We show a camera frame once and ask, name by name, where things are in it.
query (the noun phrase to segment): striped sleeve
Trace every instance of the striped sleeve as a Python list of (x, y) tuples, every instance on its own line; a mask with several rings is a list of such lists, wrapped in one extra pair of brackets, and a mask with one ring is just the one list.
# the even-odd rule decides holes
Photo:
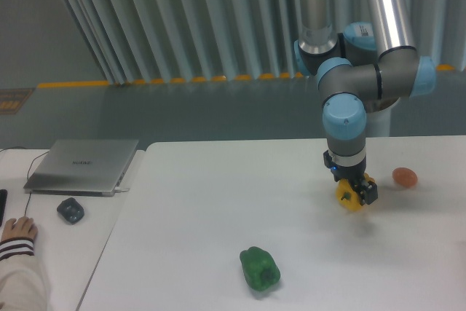
[(0, 243), (0, 261), (14, 255), (34, 255), (34, 242), (31, 238), (10, 238)]

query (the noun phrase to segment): green bell pepper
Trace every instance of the green bell pepper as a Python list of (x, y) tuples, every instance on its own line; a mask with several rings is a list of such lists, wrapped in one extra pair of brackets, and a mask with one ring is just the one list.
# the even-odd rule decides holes
[(272, 256), (257, 247), (250, 247), (240, 254), (242, 272), (246, 283), (255, 291), (265, 291), (280, 279), (280, 270)]

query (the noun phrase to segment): brown egg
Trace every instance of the brown egg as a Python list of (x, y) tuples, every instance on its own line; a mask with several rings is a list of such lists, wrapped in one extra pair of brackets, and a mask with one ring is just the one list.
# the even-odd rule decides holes
[(417, 184), (417, 175), (408, 168), (396, 168), (393, 173), (393, 180), (403, 187), (410, 188)]

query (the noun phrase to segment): robotic arm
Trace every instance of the robotic arm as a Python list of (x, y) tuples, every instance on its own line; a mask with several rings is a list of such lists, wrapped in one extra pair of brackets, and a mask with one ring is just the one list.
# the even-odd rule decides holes
[(377, 199), (366, 170), (366, 109), (435, 88), (435, 66), (419, 57), (404, 0), (368, 0), (372, 25), (333, 30), (329, 0), (300, 0), (303, 30), (295, 55), (304, 75), (317, 75), (328, 151), (324, 164), (346, 179), (361, 205)]

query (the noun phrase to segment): laptop lid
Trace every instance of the laptop lid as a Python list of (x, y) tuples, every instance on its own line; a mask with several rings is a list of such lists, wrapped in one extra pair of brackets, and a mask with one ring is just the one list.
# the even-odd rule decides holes
[(114, 194), (137, 140), (57, 140), (24, 185), (34, 193)]

